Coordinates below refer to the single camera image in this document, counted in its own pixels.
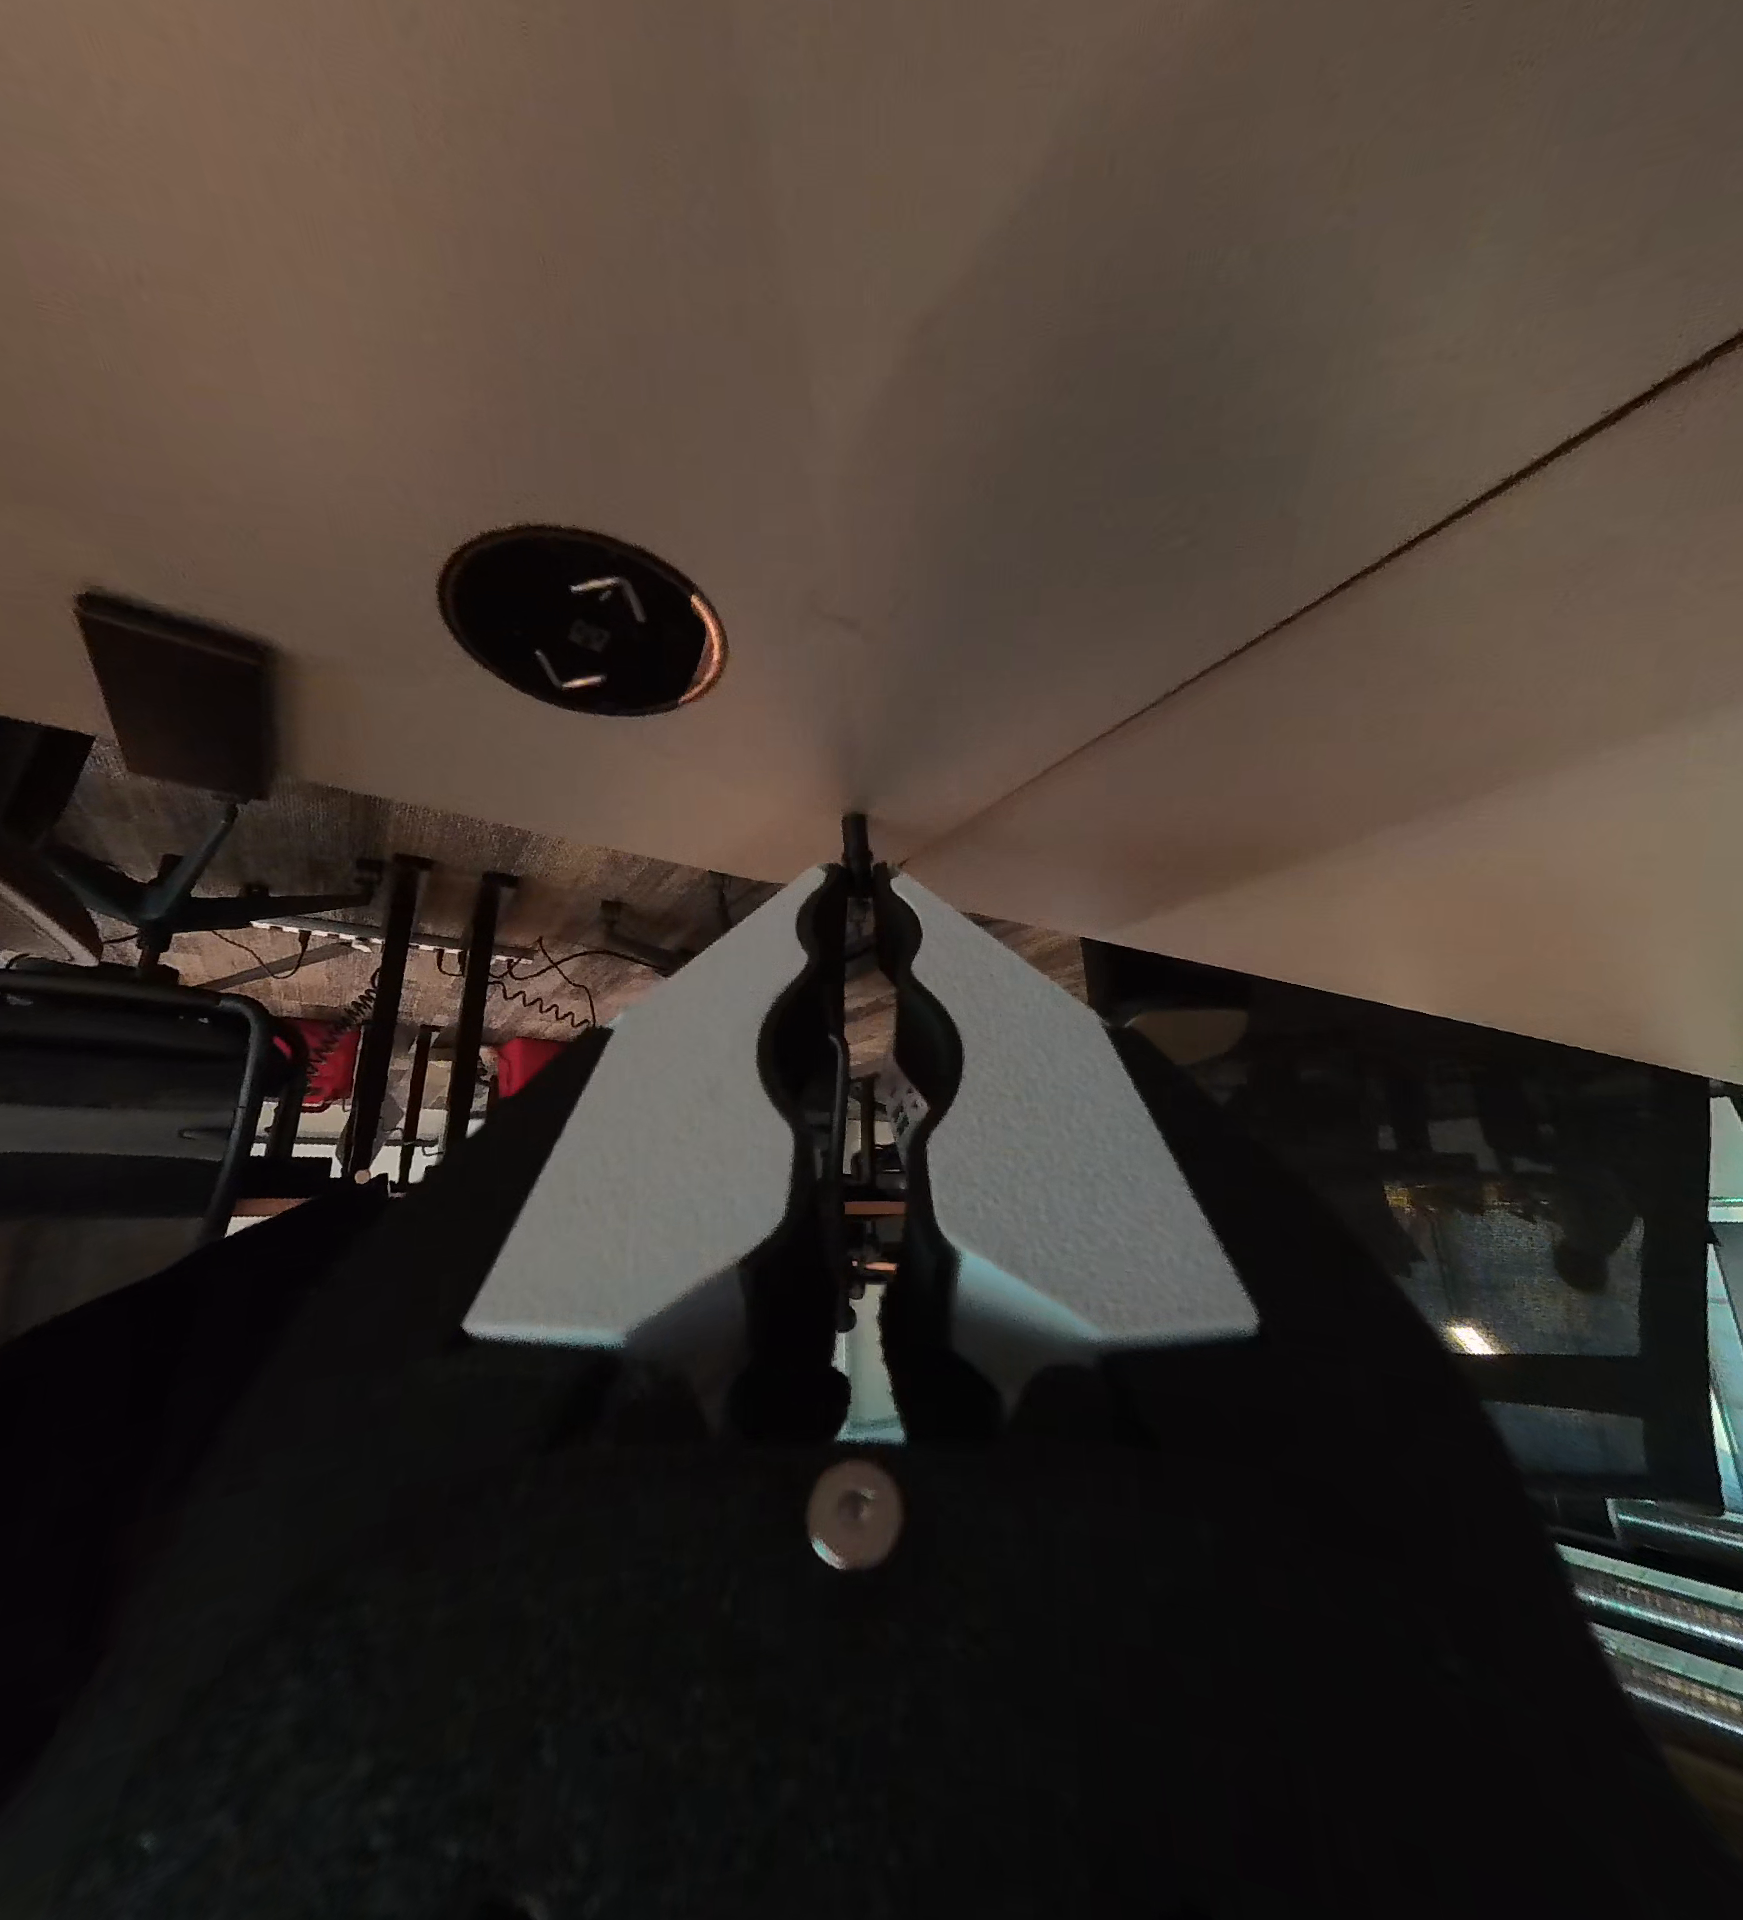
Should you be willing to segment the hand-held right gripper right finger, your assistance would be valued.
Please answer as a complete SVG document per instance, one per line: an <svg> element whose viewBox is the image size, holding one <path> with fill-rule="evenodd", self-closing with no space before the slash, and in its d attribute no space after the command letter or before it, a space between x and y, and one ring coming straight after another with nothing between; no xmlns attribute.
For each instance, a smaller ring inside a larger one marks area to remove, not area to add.
<svg viewBox="0 0 1743 1920"><path fill-rule="evenodd" d="M994 1388L1126 1350L1235 1341L1259 1311L1078 999L912 877L905 985L948 1023L955 1084L926 1093L932 1223L951 1351Z"/></svg>

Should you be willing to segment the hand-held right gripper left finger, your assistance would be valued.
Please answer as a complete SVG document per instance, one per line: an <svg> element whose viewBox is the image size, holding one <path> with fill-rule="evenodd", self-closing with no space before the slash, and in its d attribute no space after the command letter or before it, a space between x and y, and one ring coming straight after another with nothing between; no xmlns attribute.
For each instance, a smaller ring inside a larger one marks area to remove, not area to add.
<svg viewBox="0 0 1743 1920"><path fill-rule="evenodd" d="M833 1060L810 868L610 1023L596 1066L461 1322L483 1341L618 1350L733 1278L815 1172L806 1098Z"/></svg>

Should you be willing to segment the round black desk grommet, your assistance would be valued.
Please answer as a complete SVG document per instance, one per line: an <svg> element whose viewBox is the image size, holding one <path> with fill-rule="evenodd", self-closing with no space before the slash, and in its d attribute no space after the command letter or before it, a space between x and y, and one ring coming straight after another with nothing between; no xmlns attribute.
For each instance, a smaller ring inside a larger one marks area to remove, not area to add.
<svg viewBox="0 0 1743 1920"><path fill-rule="evenodd" d="M578 718L672 715L729 661L723 623L685 573L598 532L481 535L440 568L435 599L453 642L488 675Z"/></svg>

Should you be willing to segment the grey desk control panel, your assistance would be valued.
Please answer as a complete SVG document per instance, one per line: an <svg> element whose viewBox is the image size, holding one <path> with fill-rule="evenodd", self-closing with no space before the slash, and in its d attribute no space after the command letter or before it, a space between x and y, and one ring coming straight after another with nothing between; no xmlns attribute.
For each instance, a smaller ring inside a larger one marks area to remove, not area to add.
<svg viewBox="0 0 1743 1920"><path fill-rule="evenodd" d="M259 804L280 766L277 652L258 637L85 591L75 620L122 767Z"/></svg>

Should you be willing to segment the large black screen panel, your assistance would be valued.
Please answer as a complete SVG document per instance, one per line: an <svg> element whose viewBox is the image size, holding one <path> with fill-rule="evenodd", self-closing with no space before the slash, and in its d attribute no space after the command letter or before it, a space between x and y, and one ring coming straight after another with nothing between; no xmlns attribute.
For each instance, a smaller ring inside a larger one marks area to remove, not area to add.
<svg viewBox="0 0 1743 1920"><path fill-rule="evenodd" d="M1099 1016L1179 1062L1373 1255L1532 1492L1724 1509L1706 1080L1139 948L1081 955Z"/></svg>

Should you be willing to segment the black mesh office chair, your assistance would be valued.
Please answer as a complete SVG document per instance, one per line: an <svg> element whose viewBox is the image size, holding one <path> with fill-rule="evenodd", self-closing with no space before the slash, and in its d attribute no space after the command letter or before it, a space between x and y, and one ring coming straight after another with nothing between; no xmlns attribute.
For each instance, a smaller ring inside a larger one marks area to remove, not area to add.
<svg viewBox="0 0 1743 1920"><path fill-rule="evenodd" d="M49 868L88 758L88 736L0 720L0 1219L177 1219L208 1240L253 1166L288 1162L308 1051L247 997L138 973L135 932ZM284 1136L256 1161L265 1105Z"/></svg>

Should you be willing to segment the silver ventilation duct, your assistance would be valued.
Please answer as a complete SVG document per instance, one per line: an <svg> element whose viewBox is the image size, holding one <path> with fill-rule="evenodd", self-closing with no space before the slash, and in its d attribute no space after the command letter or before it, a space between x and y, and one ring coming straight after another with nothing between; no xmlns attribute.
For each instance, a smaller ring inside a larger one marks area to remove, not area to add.
<svg viewBox="0 0 1743 1920"><path fill-rule="evenodd" d="M1661 1742L1743 1767L1743 1515L1611 1500L1553 1545L1629 1704Z"/></svg>

